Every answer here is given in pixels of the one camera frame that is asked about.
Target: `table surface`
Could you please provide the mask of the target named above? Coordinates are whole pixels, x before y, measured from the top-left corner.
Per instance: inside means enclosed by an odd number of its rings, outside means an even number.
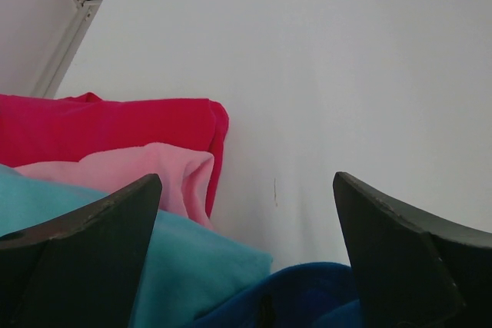
[[[217,230],[346,263],[336,171],[492,231],[491,4],[104,0],[57,96],[220,101]]]

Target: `fabric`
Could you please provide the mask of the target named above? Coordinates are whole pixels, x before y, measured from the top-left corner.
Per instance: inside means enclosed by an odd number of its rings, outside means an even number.
[[[205,201],[211,214],[228,116],[208,99],[103,101],[94,94],[48,100],[0,94],[0,164],[80,161],[99,151],[161,142],[214,155]]]
[[[362,327],[351,268],[307,263],[272,274],[189,327]]]
[[[152,143],[90,154],[79,162],[47,161],[17,167],[30,178],[115,192],[149,173],[159,175],[159,208],[212,229],[205,196],[214,156],[169,144]]]
[[[21,176],[0,165],[0,236],[58,217],[105,193]],[[131,326],[190,323],[270,274],[271,256],[162,210],[138,288]]]

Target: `teal towel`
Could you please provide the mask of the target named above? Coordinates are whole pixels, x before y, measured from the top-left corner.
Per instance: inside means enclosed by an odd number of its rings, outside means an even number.
[[[0,236],[106,196],[84,187],[23,177],[0,165]],[[131,324],[184,326],[270,274],[271,256],[158,211]]]

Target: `folded cloth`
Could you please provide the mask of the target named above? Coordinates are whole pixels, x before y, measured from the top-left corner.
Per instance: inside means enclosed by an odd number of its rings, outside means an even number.
[[[362,317],[350,267],[307,263],[272,274],[188,326],[360,328]]]
[[[0,165],[0,236],[58,217],[106,195],[23,177]],[[131,326],[178,327],[190,323],[268,276],[270,265],[271,256],[266,253],[159,210]]]
[[[208,99],[103,101],[0,94],[0,164],[80,161],[99,151],[162,142],[214,155],[205,211],[211,214],[228,115]]]
[[[46,161],[17,167],[26,177],[115,192],[149,173],[159,175],[159,208],[212,229],[205,196],[214,156],[169,144],[152,143],[90,154],[79,162]]]

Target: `red cloth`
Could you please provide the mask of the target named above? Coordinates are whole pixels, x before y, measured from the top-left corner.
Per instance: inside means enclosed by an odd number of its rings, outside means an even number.
[[[211,214],[229,118],[208,99],[103,101],[92,93],[48,100],[0,94],[0,163],[80,161],[98,151],[163,142],[214,155]]]

